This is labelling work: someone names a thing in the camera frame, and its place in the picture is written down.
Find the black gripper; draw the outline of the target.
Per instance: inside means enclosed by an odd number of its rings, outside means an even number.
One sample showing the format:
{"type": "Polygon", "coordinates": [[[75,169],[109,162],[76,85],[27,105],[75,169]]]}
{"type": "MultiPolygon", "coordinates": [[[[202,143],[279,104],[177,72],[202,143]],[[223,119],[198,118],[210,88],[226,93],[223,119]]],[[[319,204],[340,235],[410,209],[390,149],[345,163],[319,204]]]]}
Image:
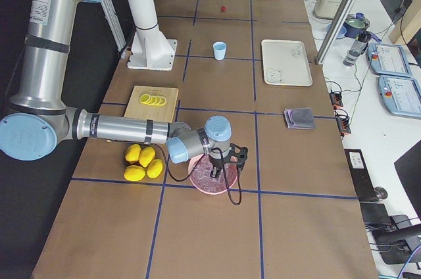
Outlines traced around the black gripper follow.
{"type": "Polygon", "coordinates": [[[213,157],[212,155],[209,156],[209,161],[211,162],[212,166],[214,167],[210,172],[210,177],[215,177],[215,170],[216,170],[216,177],[221,175],[222,169],[229,163],[229,157],[213,157]]]}

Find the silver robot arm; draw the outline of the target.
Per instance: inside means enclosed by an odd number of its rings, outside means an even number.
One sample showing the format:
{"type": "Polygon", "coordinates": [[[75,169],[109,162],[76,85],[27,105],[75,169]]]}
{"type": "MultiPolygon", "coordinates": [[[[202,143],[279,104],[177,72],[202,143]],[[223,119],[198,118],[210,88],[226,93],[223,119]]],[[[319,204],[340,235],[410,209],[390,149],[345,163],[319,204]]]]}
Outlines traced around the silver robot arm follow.
{"type": "Polygon", "coordinates": [[[1,150],[21,161],[50,154],[64,140],[100,138],[164,144],[173,163],[207,155],[212,173],[223,172],[234,154],[231,126],[221,116],[192,130],[183,122],[156,122],[89,113],[67,107],[62,85],[76,7],[89,0],[32,0],[20,88],[1,119],[1,150]]]}

